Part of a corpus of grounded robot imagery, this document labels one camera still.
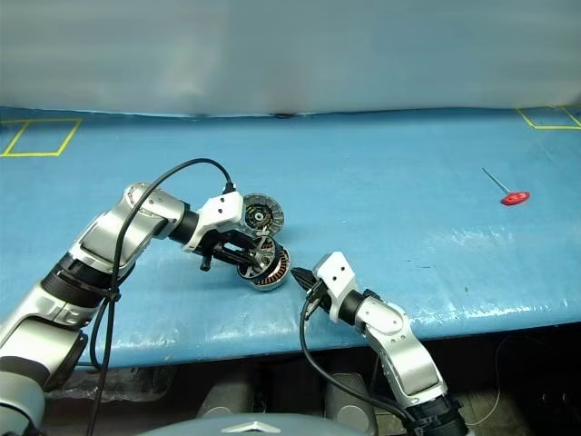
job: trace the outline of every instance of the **white backdrop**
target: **white backdrop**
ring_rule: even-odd
[[[0,105],[265,114],[580,99],[579,0],[0,0]]]

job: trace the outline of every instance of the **blue table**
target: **blue table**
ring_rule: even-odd
[[[359,285],[406,308],[420,339],[579,321],[579,109],[167,119],[4,108],[0,318],[126,185],[207,156],[242,193],[281,203],[278,239],[294,265],[343,251]],[[500,204],[481,167],[531,198]],[[222,179],[199,166],[164,188],[195,209]],[[262,293],[229,265],[199,263],[152,243],[123,284],[113,366],[299,349],[294,281]],[[312,348],[362,344],[323,313],[308,336]]]

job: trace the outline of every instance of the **silver robotic arm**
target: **silver robotic arm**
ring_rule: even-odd
[[[81,329],[110,291],[120,229],[148,187],[148,183],[127,187],[121,201],[89,224],[52,271],[2,321],[0,435],[37,428],[44,413],[44,391],[61,385],[74,369],[87,344]],[[236,265],[241,278],[259,288],[265,282],[269,287],[280,284],[288,254],[269,236],[257,237],[245,224],[244,212],[244,198],[233,188],[212,197],[197,212],[182,200],[154,190],[124,236],[119,282],[131,273],[152,238],[169,238],[186,252],[201,255],[204,271],[215,257]],[[241,249],[227,248],[227,243]]]
[[[353,325],[378,354],[396,402],[411,418],[404,422],[409,434],[468,434],[459,404],[449,397],[436,364],[413,334],[408,315],[370,290],[359,292],[343,253],[326,255],[312,272],[302,268],[291,272],[309,291],[307,319],[320,306],[332,321]]]

